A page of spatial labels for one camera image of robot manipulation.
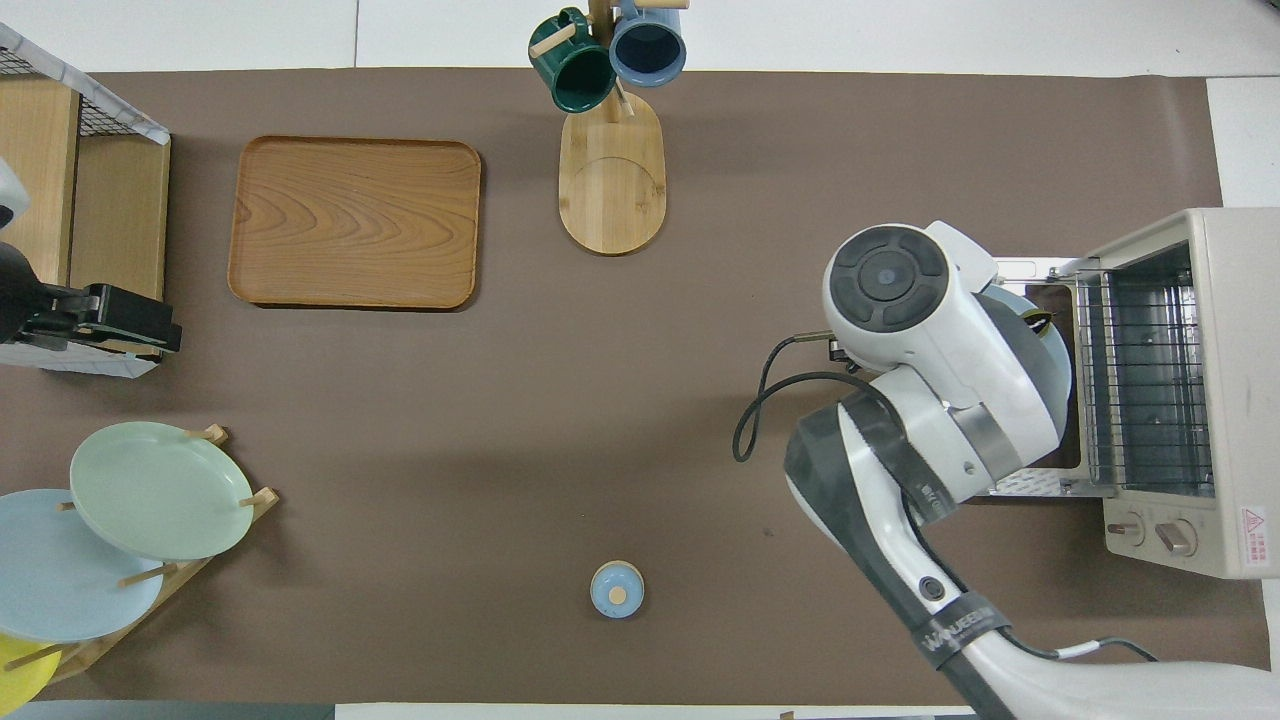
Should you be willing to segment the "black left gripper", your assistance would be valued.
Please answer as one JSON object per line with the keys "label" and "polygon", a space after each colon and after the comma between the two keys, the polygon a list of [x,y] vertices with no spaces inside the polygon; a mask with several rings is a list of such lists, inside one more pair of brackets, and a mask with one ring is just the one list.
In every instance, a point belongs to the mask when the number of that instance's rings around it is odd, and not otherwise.
{"label": "black left gripper", "polygon": [[26,255],[1,243],[1,342],[33,337],[65,340],[95,313],[108,341],[143,345],[164,354],[180,351],[183,329],[173,323],[170,305],[114,284],[92,284],[92,291],[45,284]]}

